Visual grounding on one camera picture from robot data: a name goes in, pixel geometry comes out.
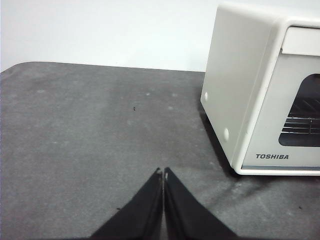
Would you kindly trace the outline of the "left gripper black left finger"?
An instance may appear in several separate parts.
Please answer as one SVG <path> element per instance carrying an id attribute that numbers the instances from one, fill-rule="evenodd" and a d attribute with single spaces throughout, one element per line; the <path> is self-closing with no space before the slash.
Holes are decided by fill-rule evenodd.
<path id="1" fill-rule="evenodd" d="M 163 214 L 163 172 L 157 168 L 132 199 L 91 238 L 159 238 Z"/>

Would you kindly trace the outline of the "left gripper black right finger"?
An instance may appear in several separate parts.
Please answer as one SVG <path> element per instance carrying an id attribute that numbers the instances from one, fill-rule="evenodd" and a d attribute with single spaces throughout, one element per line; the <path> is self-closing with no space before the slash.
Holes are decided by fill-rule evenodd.
<path id="1" fill-rule="evenodd" d="M 170 238 L 237 237 L 197 201 L 169 167 L 164 169 L 164 210 Z"/>

